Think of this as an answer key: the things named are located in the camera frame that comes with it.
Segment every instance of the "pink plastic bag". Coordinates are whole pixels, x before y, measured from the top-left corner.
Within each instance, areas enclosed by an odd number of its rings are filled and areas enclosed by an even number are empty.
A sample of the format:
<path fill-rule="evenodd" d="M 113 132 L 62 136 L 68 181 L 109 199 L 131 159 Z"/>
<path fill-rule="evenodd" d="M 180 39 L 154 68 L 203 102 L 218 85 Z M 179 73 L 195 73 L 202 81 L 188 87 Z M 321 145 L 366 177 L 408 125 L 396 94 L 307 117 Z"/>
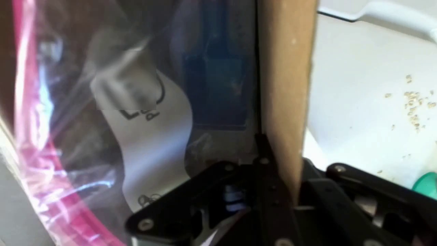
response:
<path fill-rule="evenodd" d="M 229 3 L 229 24 L 236 24 L 235 31 L 229 27 L 229 39 L 248 63 L 244 78 L 255 80 L 254 2 Z M 123 191 L 125 147 L 120 147 L 108 125 L 106 106 L 95 100 L 90 85 L 98 78 L 113 84 L 125 66 L 134 65 L 134 58 L 150 57 L 150 66 L 155 68 L 149 70 L 170 84 L 173 95 L 176 91 L 183 95 L 180 51 L 192 46 L 192 33 L 187 31 L 198 24 L 198 6 L 199 0 L 13 0 L 19 178 L 56 245 L 129 245 L 124 222 L 139 207 L 153 203 L 209 163 L 252 158 L 252 113 L 247 114 L 244 126 L 230 135 L 229 130 L 195 128 L 191 133 L 189 128 L 183 130 L 189 143 L 184 144 L 187 155 L 181 162 L 194 165 L 184 167 L 185 178 L 169 176 L 173 181 L 164 191 L 135 193 L 136 206 L 124 201 L 128 197 Z M 169 107 L 188 102 L 181 95 L 173 98 L 179 102 Z M 187 113 L 184 121 L 192 126 Z M 159 173 L 139 176 L 150 180 Z M 143 184 L 131 186 L 138 191 Z"/>

